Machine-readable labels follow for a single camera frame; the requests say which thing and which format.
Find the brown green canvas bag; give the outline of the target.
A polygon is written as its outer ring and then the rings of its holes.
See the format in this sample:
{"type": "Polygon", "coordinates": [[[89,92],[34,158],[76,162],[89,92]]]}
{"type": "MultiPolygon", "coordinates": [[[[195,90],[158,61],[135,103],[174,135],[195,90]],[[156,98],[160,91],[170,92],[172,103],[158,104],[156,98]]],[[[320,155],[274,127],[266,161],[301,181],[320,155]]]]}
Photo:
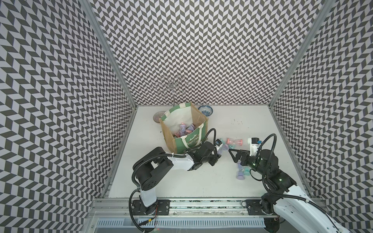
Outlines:
{"type": "Polygon", "coordinates": [[[182,153],[200,145],[208,132],[208,118],[192,103],[181,103],[159,119],[170,152],[182,153]]]}

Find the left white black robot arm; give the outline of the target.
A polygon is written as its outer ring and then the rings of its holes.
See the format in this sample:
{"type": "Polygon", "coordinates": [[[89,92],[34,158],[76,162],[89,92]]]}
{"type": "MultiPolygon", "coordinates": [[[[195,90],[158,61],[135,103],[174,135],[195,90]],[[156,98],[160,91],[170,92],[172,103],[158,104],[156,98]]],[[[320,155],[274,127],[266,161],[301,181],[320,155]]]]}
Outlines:
{"type": "Polygon", "coordinates": [[[203,164],[214,166],[221,158],[218,150],[223,143],[217,139],[214,143],[203,142],[199,146],[189,148],[184,154],[168,153],[162,147],[150,151],[133,165],[132,182],[139,192],[139,200],[129,201],[130,213],[146,216],[157,212],[159,203],[155,187],[172,170],[193,171],[203,164]]]}

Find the pink hourglass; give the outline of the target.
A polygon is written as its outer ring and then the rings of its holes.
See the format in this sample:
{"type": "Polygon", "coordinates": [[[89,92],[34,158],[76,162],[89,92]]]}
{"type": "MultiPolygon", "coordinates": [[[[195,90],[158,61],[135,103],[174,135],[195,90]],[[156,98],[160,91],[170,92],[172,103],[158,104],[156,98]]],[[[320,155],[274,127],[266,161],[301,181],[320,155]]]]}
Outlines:
{"type": "Polygon", "coordinates": [[[242,139],[227,138],[226,143],[228,145],[242,146],[243,145],[243,140],[242,139]]]}

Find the purple hourglass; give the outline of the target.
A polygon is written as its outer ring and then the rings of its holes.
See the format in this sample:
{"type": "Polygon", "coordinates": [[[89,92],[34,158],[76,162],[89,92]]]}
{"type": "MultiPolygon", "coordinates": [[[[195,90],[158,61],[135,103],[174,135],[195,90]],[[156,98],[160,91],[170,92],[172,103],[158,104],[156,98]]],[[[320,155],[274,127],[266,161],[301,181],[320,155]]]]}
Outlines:
{"type": "Polygon", "coordinates": [[[180,124],[179,135],[180,135],[180,137],[187,135],[187,127],[184,123],[180,124]]]}
{"type": "Polygon", "coordinates": [[[241,161],[240,161],[240,160],[237,162],[237,168],[238,168],[238,171],[237,171],[236,178],[237,178],[238,180],[244,180],[244,179],[245,179],[245,176],[244,176],[244,168],[243,168],[243,166],[241,165],[241,161]]]}
{"type": "Polygon", "coordinates": [[[227,144],[223,144],[218,149],[218,154],[222,155],[225,151],[229,150],[229,146],[227,144]]]}

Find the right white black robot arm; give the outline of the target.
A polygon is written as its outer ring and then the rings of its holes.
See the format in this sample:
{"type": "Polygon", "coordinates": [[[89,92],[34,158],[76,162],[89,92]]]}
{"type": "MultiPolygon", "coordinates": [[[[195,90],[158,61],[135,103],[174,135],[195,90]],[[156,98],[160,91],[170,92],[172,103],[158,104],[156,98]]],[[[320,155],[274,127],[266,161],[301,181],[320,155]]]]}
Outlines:
{"type": "Polygon", "coordinates": [[[256,156],[248,150],[230,149],[234,162],[258,172],[267,193],[261,197],[261,211],[276,214],[300,233],[349,233],[350,230],[334,220],[316,204],[278,165],[271,150],[260,150],[256,156]]]}

